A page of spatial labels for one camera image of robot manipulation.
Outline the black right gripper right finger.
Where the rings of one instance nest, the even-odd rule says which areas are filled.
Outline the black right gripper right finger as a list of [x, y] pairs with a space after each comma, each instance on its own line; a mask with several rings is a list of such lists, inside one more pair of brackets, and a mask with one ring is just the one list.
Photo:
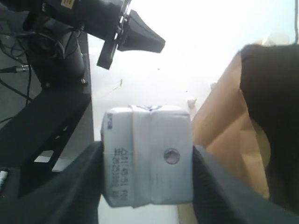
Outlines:
[[200, 224], [297, 224], [299, 217], [263, 199], [203, 147], [194, 146], [193, 210]]

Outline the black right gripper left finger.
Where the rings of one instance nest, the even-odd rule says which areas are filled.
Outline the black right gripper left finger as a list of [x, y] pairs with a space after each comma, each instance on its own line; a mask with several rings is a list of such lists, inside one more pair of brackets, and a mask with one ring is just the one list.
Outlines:
[[28, 195], [0, 204], [2, 224], [97, 224], [103, 143], [96, 141], [64, 171]]

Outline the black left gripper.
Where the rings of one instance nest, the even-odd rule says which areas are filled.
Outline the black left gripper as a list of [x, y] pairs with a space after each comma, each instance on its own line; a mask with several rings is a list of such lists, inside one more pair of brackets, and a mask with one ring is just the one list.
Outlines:
[[97, 65], [106, 70], [110, 69], [116, 48], [161, 53], [165, 47], [165, 40], [135, 10], [121, 24], [130, 3], [129, 0], [81, 0], [78, 4], [77, 18], [83, 22], [85, 32], [105, 41]]

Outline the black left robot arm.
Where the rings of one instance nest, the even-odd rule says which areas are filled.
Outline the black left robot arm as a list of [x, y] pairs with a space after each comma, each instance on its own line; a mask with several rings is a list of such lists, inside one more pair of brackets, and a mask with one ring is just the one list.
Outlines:
[[9, 12], [23, 13], [22, 30], [13, 33], [25, 51], [30, 70], [44, 89], [88, 83], [82, 33], [104, 41], [97, 65], [109, 69], [116, 51], [162, 52], [165, 40], [134, 10], [129, 0], [3, 0]]

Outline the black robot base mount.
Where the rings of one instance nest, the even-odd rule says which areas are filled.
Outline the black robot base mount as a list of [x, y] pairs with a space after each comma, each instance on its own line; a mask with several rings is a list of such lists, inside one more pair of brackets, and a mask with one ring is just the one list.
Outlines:
[[0, 130], [1, 201], [23, 198], [61, 177], [54, 166], [91, 105], [86, 34], [71, 34], [65, 56], [26, 50], [41, 92]]

